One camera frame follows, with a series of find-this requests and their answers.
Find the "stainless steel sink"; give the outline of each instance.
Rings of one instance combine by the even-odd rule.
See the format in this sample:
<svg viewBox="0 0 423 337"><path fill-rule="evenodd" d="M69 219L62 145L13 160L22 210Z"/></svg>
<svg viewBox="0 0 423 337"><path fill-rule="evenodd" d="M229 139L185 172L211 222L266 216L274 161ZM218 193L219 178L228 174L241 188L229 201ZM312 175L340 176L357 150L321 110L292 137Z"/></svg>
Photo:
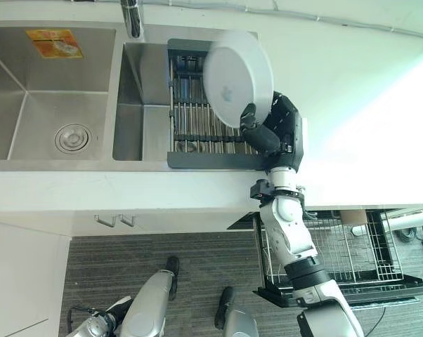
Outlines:
<svg viewBox="0 0 423 337"><path fill-rule="evenodd" d="M124 45L113 144L115 160L167 160L168 84L166 45Z"/></svg>
<svg viewBox="0 0 423 337"><path fill-rule="evenodd" d="M73 28L84 57L53 59L29 29L0 27L0 160L98 159L115 31Z"/></svg>
<svg viewBox="0 0 423 337"><path fill-rule="evenodd" d="M170 170L168 40L220 31L145 25L129 39L114 22L40 24L0 22L0 171ZM83 58L43 58L26 34L57 27Z"/></svg>

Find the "dishwasher rack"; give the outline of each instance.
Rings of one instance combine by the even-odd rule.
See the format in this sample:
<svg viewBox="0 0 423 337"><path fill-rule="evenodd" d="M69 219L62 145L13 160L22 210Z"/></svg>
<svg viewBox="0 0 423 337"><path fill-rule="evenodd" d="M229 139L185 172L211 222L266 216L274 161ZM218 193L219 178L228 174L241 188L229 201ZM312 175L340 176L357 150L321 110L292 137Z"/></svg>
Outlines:
<svg viewBox="0 0 423 337"><path fill-rule="evenodd" d="M356 237L340 219L305 220L318 257L352 306L414 299L423 294L422 279L405 275L392 232L385 230L381 212L367 213L366 234ZM255 293L279 305L297 305L292 286L278 262L259 214L252 218L262 286Z"/></svg>

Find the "gray carpet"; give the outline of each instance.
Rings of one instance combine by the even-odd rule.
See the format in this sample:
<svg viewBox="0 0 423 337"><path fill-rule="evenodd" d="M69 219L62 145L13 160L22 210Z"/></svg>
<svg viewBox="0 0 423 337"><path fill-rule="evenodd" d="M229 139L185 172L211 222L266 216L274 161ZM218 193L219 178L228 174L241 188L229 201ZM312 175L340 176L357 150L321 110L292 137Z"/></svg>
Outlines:
<svg viewBox="0 0 423 337"><path fill-rule="evenodd" d="M397 243L404 273L423 278L423 249L418 241ZM237 302L253 313L260 336L299 336L299 309L281 309L254 295L260 285L252 232L150 234L75 237L70 244L59 336L66 336L66 314L72 305L106 308L125 295L138 293L144 282L164 267L168 256L181 259L178 293L169 303L166 337L221 336L214 314L225 286L239 291ZM421 302L387 308L373 336L423 337ZM356 312L365 331L383 309ZM86 315L73 314L73 326Z"/></svg>

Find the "white bowl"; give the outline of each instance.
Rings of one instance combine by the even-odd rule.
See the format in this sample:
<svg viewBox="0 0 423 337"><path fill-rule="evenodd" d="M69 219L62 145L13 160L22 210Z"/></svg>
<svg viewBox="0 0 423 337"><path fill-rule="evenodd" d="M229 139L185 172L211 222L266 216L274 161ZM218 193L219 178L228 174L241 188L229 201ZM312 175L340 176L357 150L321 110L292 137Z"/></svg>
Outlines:
<svg viewBox="0 0 423 337"><path fill-rule="evenodd" d="M239 128L249 103L256 105L256 119L264 122L273 101L273 71L250 33L224 33L207 54L203 77L207 100L224 124Z"/></svg>

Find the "drain strainer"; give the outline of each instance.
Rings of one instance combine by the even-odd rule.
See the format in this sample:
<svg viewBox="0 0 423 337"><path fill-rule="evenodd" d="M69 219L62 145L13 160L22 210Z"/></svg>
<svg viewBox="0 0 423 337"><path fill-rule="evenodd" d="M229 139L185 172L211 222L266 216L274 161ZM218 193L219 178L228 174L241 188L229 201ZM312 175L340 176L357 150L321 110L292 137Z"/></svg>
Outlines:
<svg viewBox="0 0 423 337"><path fill-rule="evenodd" d="M74 154L86 149L91 132L81 124L68 124L56 133L56 147L63 153Z"/></svg>

